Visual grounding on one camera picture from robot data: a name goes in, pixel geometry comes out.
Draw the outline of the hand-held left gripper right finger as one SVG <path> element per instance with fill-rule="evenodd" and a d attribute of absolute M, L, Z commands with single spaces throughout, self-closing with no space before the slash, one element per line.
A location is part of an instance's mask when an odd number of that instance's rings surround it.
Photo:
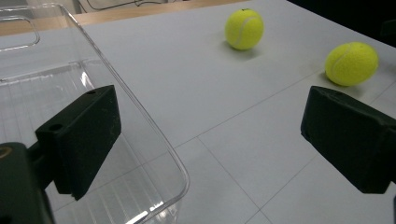
<path fill-rule="evenodd" d="M 396 183 L 396 119 L 340 92 L 310 88 L 302 136 L 362 193 Z"/>

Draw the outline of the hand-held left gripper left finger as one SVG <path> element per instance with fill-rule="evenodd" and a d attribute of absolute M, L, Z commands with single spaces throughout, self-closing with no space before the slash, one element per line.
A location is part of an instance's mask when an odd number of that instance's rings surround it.
<path fill-rule="evenodd" d="M 81 199 L 121 132 L 112 85 L 87 91 L 36 131 L 35 171 L 46 188 Z"/>

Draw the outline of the clear plastic container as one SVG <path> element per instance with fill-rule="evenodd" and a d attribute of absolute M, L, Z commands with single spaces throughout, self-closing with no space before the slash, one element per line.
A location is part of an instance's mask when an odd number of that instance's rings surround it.
<path fill-rule="evenodd" d="M 162 132 L 70 12 L 0 7 L 0 22 L 66 16 L 62 29 L 0 36 L 0 224 L 177 224 L 189 177 Z M 121 132 L 79 200 L 38 183 L 35 131 L 112 85 Z"/>

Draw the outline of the yellow tennis ball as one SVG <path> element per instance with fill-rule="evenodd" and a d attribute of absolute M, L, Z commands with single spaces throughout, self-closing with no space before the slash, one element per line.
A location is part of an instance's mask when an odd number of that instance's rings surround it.
<path fill-rule="evenodd" d="M 325 74 L 331 82 L 350 87 L 369 79 L 378 65 L 379 57 L 373 47 L 349 42 L 330 51 L 325 61 Z"/>
<path fill-rule="evenodd" d="M 254 48 L 262 39 L 263 32 L 262 16 L 249 8 L 238 9 L 232 13 L 224 28 L 227 43 L 238 50 Z"/>

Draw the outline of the black curtain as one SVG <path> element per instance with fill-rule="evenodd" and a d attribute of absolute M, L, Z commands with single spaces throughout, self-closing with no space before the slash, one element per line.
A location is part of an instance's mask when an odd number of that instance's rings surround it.
<path fill-rule="evenodd" d="M 396 0 L 289 0 L 396 48 Z"/>

